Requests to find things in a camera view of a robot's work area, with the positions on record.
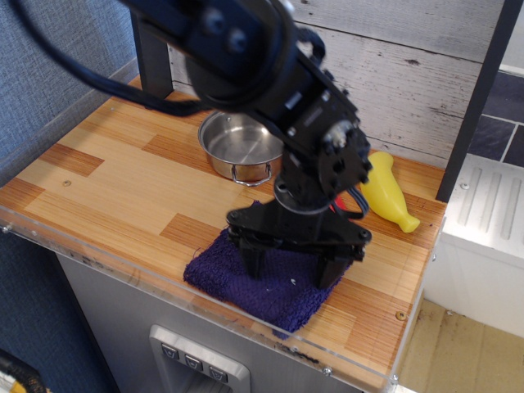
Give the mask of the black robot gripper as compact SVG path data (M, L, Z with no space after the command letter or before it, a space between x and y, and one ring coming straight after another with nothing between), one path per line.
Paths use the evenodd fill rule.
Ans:
M318 256L316 287L329 289L352 265L361 261L372 234L330 209L299 214L273 200L227 214L229 235L245 270L258 279L266 252L285 250Z

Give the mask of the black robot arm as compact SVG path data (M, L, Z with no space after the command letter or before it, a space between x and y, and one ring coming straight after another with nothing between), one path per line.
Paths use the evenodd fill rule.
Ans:
M299 251L318 257L317 286L331 287L371 238L335 205L367 180L370 146L349 98L298 48L289 11L278 1L131 1L129 8L185 56L206 105L248 115L282 141L274 199L227 216L247 272L259 276L267 250Z

